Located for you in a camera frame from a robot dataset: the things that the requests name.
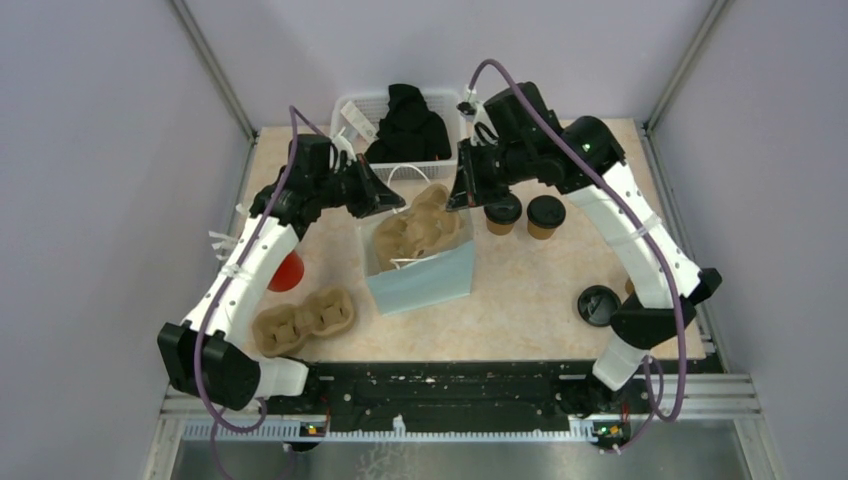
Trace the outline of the brown paper coffee cup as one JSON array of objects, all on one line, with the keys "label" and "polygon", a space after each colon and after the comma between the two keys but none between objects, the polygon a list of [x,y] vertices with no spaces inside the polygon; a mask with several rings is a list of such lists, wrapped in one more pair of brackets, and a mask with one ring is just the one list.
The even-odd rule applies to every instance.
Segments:
[{"label": "brown paper coffee cup", "polygon": [[550,239],[554,235],[556,230],[557,230],[556,227],[546,228],[546,227],[538,226],[534,223],[528,223],[527,224],[528,234],[536,240]]}]

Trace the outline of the light blue paper bag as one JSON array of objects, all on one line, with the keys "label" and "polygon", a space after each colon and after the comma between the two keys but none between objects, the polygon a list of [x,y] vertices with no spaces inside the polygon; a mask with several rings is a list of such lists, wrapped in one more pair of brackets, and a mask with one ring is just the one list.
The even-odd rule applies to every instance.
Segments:
[{"label": "light blue paper bag", "polygon": [[[442,184],[430,180],[411,164],[400,164],[390,170],[387,185],[392,184],[398,172],[411,173],[418,181],[420,189],[417,195],[430,184]],[[363,275],[376,309],[382,315],[408,312],[471,293],[475,243],[473,221],[467,210],[458,211],[464,221],[464,227],[454,248],[412,261],[402,268],[388,271],[380,269],[372,239],[373,233],[383,220],[407,210],[414,198],[408,201],[405,207],[371,217],[357,227]]]}]

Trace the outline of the black coffee cup lid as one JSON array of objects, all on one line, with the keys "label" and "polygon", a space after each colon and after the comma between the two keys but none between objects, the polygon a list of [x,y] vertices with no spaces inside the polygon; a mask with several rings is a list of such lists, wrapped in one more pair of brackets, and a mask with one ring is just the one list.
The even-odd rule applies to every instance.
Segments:
[{"label": "black coffee cup lid", "polygon": [[557,229],[566,219],[566,208],[561,200],[551,195],[533,198],[527,206],[528,221],[542,229]]}]

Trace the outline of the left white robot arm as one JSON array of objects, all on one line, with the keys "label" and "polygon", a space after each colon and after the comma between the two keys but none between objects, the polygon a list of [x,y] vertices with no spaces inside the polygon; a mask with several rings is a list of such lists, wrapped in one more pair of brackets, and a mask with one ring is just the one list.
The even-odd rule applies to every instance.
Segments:
[{"label": "left white robot arm", "polygon": [[321,388],[308,378],[306,364],[245,353],[240,345],[248,326],[278,268],[323,211],[345,208],[362,219],[404,204],[341,140],[295,135],[288,164],[254,197],[242,234],[207,292],[183,320],[158,333],[170,386],[231,410],[274,396],[297,413],[314,410]]}]

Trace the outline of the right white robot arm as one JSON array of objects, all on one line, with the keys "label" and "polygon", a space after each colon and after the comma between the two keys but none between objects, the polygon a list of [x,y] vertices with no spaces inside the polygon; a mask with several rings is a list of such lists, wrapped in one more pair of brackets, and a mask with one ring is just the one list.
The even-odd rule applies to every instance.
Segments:
[{"label": "right white robot arm", "polygon": [[511,89],[485,102],[468,92],[458,110],[475,132],[458,143],[458,166],[447,203],[450,211],[489,206],[511,186],[530,180],[555,188],[578,207],[615,252],[634,291],[612,315],[614,335],[586,385],[589,404],[612,412],[627,397],[626,383],[648,351],[677,333],[674,308],[689,324],[696,306],[722,283],[678,247],[637,186],[625,152],[597,117],[562,126],[532,82],[521,92],[543,119],[538,124]]}]

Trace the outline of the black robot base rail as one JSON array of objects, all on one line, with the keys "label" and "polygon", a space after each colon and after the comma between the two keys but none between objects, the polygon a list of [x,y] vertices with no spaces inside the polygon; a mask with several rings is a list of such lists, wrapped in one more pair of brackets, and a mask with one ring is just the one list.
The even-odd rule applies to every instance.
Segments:
[{"label": "black robot base rail", "polygon": [[576,361],[326,362],[309,367],[299,396],[267,401],[272,415],[318,415],[333,433],[382,432],[401,418],[412,433],[566,431],[590,414],[646,414],[643,377],[617,394]]}]

